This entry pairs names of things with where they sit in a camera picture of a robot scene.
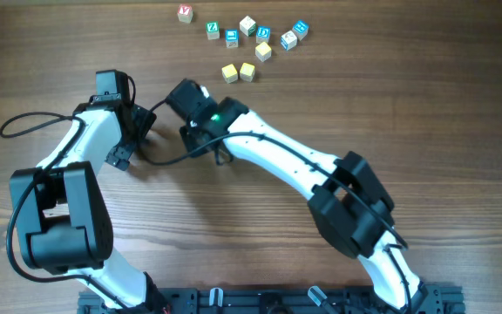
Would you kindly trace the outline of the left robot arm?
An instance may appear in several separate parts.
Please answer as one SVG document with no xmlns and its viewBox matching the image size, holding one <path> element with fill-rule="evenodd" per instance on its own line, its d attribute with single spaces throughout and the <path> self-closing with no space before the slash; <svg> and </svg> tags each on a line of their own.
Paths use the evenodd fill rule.
<svg viewBox="0 0 502 314">
<path fill-rule="evenodd" d="M 32 282 L 78 280 L 99 297 L 103 311 L 166 313 L 170 305 L 150 276 L 114 248 L 97 181 L 106 163 L 129 167 L 156 116 L 135 104 L 135 85 L 124 72 L 97 72 L 96 87 L 71 115 L 49 115 L 52 123 L 69 120 L 69 132 L 35 167 L 10 177 L 7 257 Z"/>
</svg>

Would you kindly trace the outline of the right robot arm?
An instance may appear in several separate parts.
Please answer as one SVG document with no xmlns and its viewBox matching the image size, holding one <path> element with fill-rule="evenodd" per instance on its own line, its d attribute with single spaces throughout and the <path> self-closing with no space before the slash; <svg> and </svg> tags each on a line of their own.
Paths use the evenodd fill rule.
<svg viewBox="0 0 502 314">
<path fill-rule="evenodd" d="M 413 312 L 421 281 L 402 255 L 408 245 L 394 228 L 394 202 L 362 156 L 348 152 L 339 158 L 306 147 L 239 100 L 216 102 L 189 79 L 166 103 L 186 123 L 180 133 L 190 155 L 223 151 L 289 184 L 305 198 L 325 241 L 360 261 L 376 296 L 395 311 Z"/>
</svg>

